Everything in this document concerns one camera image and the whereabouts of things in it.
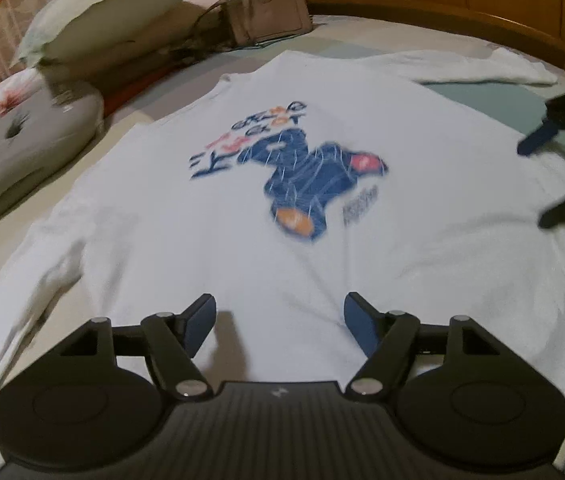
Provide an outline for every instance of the shirt sleeve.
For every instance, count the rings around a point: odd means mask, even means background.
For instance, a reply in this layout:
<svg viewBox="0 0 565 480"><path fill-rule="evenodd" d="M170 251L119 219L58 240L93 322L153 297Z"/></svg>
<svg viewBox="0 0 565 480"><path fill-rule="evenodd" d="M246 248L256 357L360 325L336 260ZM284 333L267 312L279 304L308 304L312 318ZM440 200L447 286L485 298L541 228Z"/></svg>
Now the shirt sleeve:
<svg viewBox="0 0 565 480"><path fill-rule="evenodd" d="M0 381L54 295L81 276L93 212L70 192L47 219L32 225L0 270Z"/></svg>
<svg viewBox="0 0 565 480"><path fill-rule="evenodd" d="M355 62L419 83L498 81L552 85L558 81L543 63L529 61L506 48L496 49L486 59L440 50L412 50L363 57Z"/></svg>

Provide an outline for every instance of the bed cushion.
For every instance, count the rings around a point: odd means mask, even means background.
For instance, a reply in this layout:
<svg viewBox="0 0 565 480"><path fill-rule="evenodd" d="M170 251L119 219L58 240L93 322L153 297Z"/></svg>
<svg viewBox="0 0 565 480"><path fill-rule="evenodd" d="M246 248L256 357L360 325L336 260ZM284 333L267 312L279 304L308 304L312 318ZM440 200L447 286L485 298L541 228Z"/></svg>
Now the bed cushion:
<svg viewBox="0 0 565 480"><path fill-rule="evenodd" d="M0 118L0 214L74 158L102 122L102 97L76 82L44 87Z"/></svg>
<svg viewBox="0 0 565 480"><path fill-rule="evenodd" d="M14 62L67 62L124 41L182 0L52 0L31 22Z"/></svg>

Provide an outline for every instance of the white pillow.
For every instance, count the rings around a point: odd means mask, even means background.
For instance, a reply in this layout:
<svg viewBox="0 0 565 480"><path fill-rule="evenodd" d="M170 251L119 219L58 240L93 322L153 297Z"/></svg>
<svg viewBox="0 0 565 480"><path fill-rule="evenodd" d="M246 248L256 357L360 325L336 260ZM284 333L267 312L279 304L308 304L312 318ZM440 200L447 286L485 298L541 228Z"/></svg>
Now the white pillow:
<svg viewBox="0 0 565 480"><path fill-rule="evenodd" d="M67 62L124 41L182 0L51 0L31 22L14 62Z"/></svg>

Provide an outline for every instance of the cartoon character print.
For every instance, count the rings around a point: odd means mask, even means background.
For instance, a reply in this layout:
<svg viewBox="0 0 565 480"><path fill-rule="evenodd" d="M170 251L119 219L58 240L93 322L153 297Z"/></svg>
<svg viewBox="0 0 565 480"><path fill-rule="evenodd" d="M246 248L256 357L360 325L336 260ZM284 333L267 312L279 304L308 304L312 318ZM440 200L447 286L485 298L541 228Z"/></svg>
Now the cartoon character print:
<svg viewBox="0 0 565 480"><path fill-rule="evenodd" d="M365 175L387 173L373 153L351 152L326 142L312 152L299 121L307 105L293 101L246 117L231 131L191 156L192 179L230 170L249 161L271 166L274 174L264 185L272 200L271 214L288 234L316 240L327 229L325 208L348 192Z"/></svg>
<svg viewBox="0 0 565 480"><path fill-rule="evenodd" d="M335 142L310 152L301 128L287 128L258 140L240 152L237 163L250 160L275 168L264 185L275 221L289 234L309 240L326 231L329 202L353 189L360 177L387 171L379 156L349 152Z"/></svg>

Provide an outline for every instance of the beige handbag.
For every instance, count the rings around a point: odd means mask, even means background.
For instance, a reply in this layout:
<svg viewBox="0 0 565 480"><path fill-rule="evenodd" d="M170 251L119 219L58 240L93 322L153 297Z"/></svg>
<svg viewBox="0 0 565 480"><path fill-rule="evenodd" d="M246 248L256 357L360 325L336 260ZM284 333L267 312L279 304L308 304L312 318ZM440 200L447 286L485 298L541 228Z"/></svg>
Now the beige handbag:
<svg viewBox="0 0 565 480"><path fill-rule="evenodd" d="M224 7L238 46L305 34L313 28L305 0L228 0Z"/></svg>

